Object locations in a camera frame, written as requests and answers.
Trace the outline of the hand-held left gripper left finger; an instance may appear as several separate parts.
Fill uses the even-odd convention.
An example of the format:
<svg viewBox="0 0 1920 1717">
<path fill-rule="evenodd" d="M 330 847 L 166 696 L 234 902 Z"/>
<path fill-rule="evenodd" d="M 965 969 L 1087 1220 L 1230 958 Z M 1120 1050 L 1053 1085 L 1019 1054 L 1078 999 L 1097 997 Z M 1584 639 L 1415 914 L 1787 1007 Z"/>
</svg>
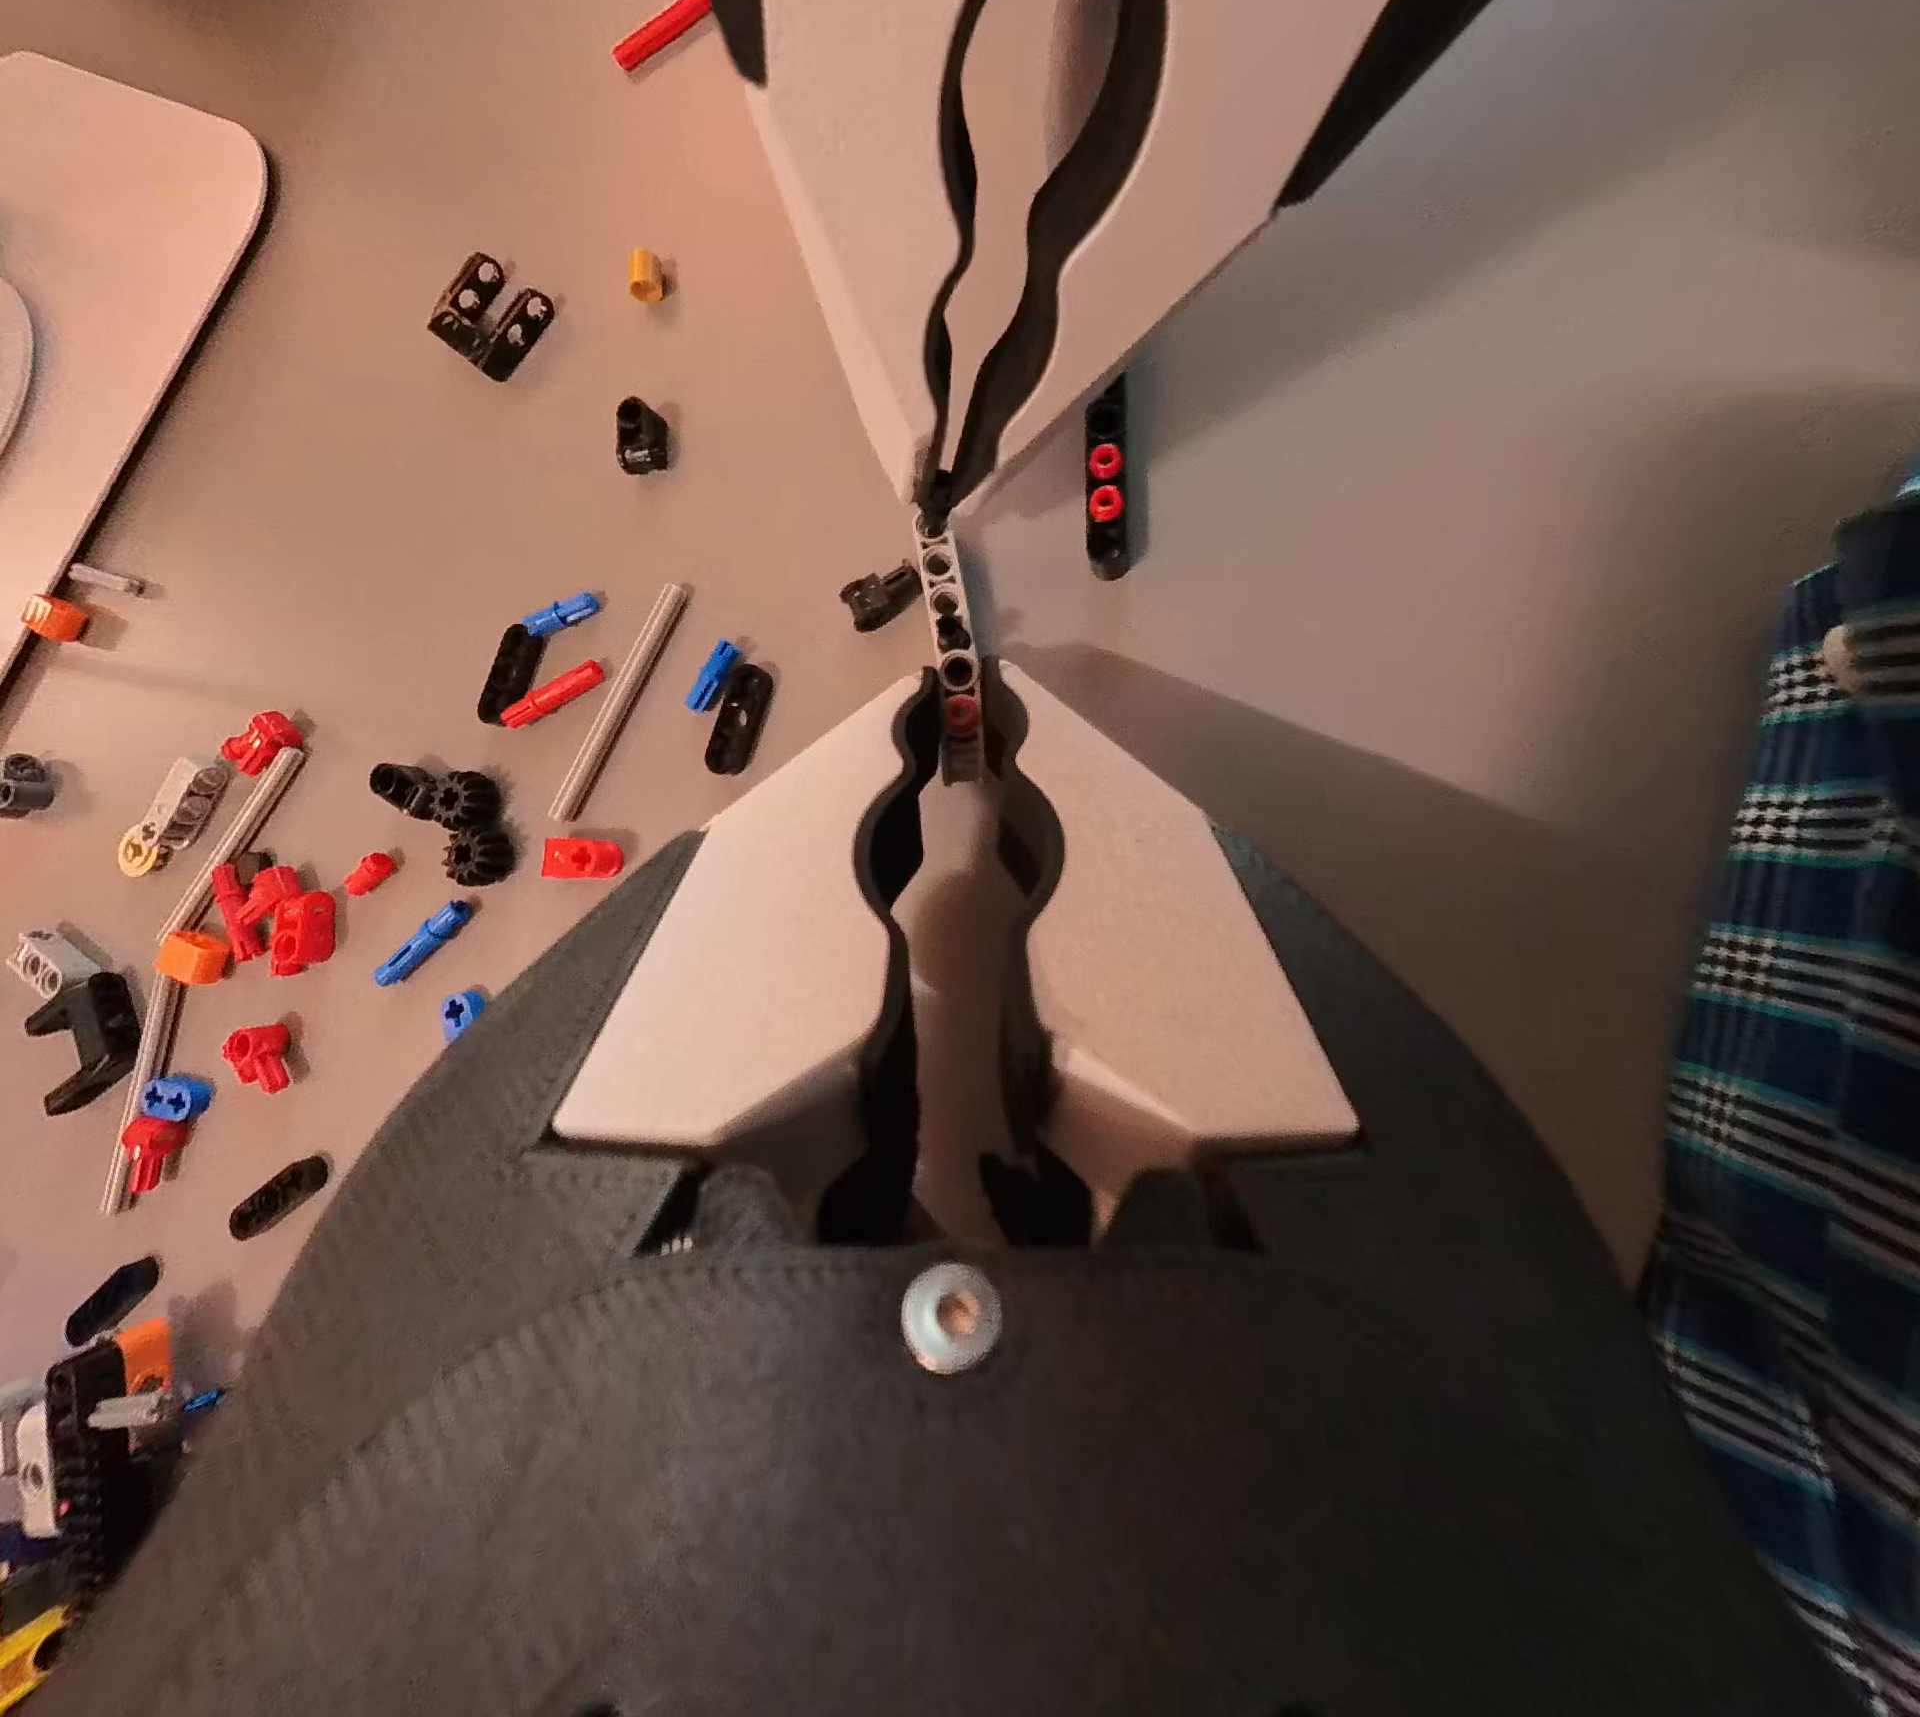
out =
<svg viewBox="0 0 1920 1717">
<path fill-rule="evenodd" d="M 575 1144 L 743 1164 L 823 1242 L 900 1242 L 920 1157 L 907 943 L 922 677 L 698 835 L 558 1104 Z"/>
</svg>

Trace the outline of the long grey lego axle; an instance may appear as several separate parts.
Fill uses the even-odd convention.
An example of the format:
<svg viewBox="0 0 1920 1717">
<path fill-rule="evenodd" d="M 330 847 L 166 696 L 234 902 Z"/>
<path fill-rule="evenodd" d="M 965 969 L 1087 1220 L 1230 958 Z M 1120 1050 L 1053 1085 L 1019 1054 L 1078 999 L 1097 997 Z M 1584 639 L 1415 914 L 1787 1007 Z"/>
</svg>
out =
<svg viewBox="0 0 1920 1717">
<path fill-rule="evenodd" d="M 282 748 L 244 798 L 217 841 L 209 847 L 205 863 L 181 890 L 180 901 L 159 925 L 155 939 L 166 940 L 169 933 L 190 931 L 211 909 L 211 870 L 216 865 L 234 860 L 249 847 L 256 835 L 274 816 L 278 802 L 288 793 L 306 764 L 308 753 L 301 747 Z M 153 964 L 153 985 L 141 1012 L 141 1030 L 137 1037 L 133 1064 L 127 1077 L 121 1102 L 120 1129 L 127 1129 L 139 1115 L 137 1096 L 145 1080 L 152 1080 L 163 1061 L 169 1057 L 183 1001 L 185 985 Z M 121 1215 L 131 1205 L 131 1157 L 120 1142 L 113 1142 L 108 1157 L 108 1175 L 99 1201 L 99 1215 L 106 1219 Z"/>
</svg>

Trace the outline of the long black lego beam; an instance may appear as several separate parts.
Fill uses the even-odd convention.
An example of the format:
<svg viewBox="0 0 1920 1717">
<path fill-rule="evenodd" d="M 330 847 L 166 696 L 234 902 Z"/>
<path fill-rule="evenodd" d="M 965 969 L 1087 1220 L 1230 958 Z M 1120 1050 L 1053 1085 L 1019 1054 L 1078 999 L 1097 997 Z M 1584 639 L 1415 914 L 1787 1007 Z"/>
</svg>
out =
<svg viewBox="0 0 1920 1717">
<path fill-rule="evenodd" d="M 1102 581 L 1134 566 L 1127 377 L 1116 374 L 1083 411 L 1083 548 Z"/>
</svg>

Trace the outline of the grey lego beam with pins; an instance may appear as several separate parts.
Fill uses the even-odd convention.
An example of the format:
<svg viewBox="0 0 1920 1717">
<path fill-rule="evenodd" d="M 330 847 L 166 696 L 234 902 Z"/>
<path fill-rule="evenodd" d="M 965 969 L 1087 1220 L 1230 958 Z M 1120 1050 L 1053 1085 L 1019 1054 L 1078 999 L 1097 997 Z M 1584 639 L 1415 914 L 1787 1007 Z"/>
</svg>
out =
<svg viewBox="0 0 1920 1717">
<path fill-rule="evenodd" d="M 971 619 L 964 558 L 951 529 L 914 511 L 914 554 L 935 681 L 939 775 L 948 787 L 988 779 L 988 711 L 982 633 Z"/>
</svg>

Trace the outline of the short black lego beam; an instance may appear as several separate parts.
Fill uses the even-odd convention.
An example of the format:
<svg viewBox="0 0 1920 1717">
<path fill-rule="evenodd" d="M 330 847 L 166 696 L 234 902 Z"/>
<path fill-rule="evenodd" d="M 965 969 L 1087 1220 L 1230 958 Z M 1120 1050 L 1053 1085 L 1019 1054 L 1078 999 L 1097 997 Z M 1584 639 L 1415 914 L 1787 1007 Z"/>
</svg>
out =
<svg viewBox="0 0 1920 1717">
<path fill-rule="evenodd" d="M 714 703 L 714 723 L 703 750 L 703 766 L 716 777 L 738 777 L 750 769 L 775 695 L 772 672 L 746 658 L 738 660 Z"/>
<path fill-rule="evenodd" d="M 535 684 L 546 654 L 546 639 L 514 623 L 501 633 L 488 674 L 476 700 L 481 724 L 500 726 L 505 713 Z"/>
<path fill-rule="evenodd" d="M 229 1240 L 247 1244 L 275 1229 L 325 1188 L 330 1173 L 332 1167 L 320 1153 L 288 1163 L 227 1213 Z"/>
<path fill-rule="evenodd" d="M 115 1333 L 158 1289 L 162 1273 L 155 1256 L 137 1257 L 108 1273 L 64 1319 L 65 1349 L 78 1354 L 102 1336 Z"/>
</svg>

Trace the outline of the red lego axle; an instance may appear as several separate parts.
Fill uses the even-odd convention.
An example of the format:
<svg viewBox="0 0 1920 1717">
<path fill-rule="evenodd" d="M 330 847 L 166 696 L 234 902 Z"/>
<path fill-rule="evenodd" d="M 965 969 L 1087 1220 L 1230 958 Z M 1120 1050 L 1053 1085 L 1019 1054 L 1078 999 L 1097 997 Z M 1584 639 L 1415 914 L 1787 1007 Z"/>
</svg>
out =
<svg viewBox="0 0 1920 1717">
<path fill-rule="evenodd" d="M 637 73 L 711 14 L 711 0 L 671 0 L 611 45 L 620 73 Z"/>
</svg>

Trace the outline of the long blue lego pin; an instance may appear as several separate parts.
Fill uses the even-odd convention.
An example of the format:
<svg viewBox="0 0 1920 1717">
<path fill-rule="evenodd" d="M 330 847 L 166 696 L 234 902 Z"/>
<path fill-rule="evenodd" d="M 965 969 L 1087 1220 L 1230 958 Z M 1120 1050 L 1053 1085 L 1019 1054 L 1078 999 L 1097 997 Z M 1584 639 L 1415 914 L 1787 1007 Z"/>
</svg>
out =
<svg viewBox="0 0 1920 1717">
<path fill-rule="evenodd" d="M 471 921 L 474 902 L 449 898 L 432 911 L 371 972 L 376 986 L 410 981 L 433 954 L 453 940 Z"/>
</svg>

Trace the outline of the red lego axle connector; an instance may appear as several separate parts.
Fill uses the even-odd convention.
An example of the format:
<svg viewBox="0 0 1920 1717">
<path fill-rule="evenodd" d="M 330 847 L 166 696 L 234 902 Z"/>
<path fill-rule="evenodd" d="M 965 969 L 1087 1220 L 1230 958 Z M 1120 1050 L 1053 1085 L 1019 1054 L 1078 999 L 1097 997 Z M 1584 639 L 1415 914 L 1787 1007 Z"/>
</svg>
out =
<svg viewBox="0 0 1920 1717">
<path fill-rule="evenodd" d="M 299 870 L 245 853 L 208 868 L 208 890 L 236 964 L 265 954 L 262 927 L 280 905 L 303 892 Z"/>
</svg>

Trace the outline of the light grey lego connector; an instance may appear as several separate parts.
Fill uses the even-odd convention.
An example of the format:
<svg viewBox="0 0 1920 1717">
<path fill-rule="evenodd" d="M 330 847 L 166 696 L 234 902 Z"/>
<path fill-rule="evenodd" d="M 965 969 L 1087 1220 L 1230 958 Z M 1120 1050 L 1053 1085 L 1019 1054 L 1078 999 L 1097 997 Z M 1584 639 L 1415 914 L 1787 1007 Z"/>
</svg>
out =
<svg viewBox="0 0 1920 1717">
<path fill-rule="evenodd" d="M 16 934 L 7 971 L 45 1003 L 69 986 L 106 974 L 108 964 L 59 931 L 22 931 Z"/>
</svg>

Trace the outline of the black lego bracket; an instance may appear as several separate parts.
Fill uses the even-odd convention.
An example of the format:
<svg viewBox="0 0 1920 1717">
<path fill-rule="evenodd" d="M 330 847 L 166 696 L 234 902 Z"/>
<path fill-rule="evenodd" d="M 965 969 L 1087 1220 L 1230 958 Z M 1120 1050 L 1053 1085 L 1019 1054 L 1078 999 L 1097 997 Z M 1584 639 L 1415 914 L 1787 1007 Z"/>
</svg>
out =
<svg viewBox="0 0 1920 1717">
<path fill-rule="evenodd" d="M 133 1069 L 141 1033 L 130 985 L 115 971 L 65 985 L 22 1022 L 26 1037 L 67 1033 L 78 1069 L 42 1098 L 47 1118 L 72 1115 L 120 1085 Z"/>
</svg>

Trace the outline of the black double lego connector block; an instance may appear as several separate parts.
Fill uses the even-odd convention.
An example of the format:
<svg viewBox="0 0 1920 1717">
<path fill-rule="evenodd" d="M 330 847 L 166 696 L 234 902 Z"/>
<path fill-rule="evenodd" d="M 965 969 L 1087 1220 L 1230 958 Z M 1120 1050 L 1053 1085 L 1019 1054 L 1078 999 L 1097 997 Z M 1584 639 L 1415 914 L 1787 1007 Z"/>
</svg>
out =
<svg viewBox="0 0 1920 1717">
<path fill-rule="evenodd" d="M 503 260 L 474 250 L 455 269 L 428 315 L 428 333 L 494 385 L 511 383 L 559 317 L 559 300 L 538 287 L 510 287 Z"/>
</svg>

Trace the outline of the grey lego beam yellow end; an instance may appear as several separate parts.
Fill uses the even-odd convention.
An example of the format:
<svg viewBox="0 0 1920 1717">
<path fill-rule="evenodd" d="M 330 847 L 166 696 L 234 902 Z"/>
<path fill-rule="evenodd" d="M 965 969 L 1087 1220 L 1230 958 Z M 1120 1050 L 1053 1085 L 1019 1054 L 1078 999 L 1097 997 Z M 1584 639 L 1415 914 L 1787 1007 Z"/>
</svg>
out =
<svg viewBox="0 0 1920 1717">
<path fill-rule="evenodd" d="M 120 836 L 113 850 L 118 873 L 144 878 L 195 843 L 221 802 L 229 766 L 221 758 L 181 754 L 162 775 L 145 811 Z"/>
</svg>

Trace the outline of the partly built lego model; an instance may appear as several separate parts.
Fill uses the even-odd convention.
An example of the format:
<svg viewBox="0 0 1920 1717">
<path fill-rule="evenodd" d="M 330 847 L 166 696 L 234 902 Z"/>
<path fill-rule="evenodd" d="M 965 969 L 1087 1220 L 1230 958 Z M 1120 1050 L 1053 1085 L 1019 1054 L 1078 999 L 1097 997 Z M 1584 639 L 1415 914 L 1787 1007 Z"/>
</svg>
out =
<svg viewBox="0 0 1920 1717">
<path fill-rule="evenodd" d="M 4 1392 L 1 1708 L 52 1674 L 180 1487 L 224 1392 L 175 1367 L 167 1319 L 136 1321 Z"/>
</svg>

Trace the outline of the pale rounded flat board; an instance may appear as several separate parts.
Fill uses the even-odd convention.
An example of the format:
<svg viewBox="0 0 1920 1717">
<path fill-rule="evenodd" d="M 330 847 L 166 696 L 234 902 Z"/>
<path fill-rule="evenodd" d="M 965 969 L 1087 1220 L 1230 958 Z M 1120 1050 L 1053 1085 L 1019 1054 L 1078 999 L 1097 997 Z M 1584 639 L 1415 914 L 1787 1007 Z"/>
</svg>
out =
<svg viewBox="0 0 1920 1717">
<path fill-rule="evenodd" d="M 78 66 L 1 61 L 1 276 L 34 378 L 1 456 L 1 668 L 190 360 L 270 196 L 247 129 Z"/>
</svg>

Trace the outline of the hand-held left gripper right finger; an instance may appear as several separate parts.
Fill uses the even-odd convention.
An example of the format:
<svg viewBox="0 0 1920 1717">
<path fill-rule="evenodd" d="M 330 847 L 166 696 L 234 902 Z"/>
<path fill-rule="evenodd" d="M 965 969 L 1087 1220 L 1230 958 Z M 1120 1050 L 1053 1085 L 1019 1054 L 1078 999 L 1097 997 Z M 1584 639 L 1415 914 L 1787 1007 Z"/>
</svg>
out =
<svg viewBox="0 0 1920 1717">
<path fill-rule="evenodd" d="M 1000 658 L 991 856 L 1013 906 L 995 1050 L 1009 1149 L 979 1159 L 1005 1242 L 1089 1242 L 1145 1176 L 1359 1142 L 1224 832 Z"/>
</svg>

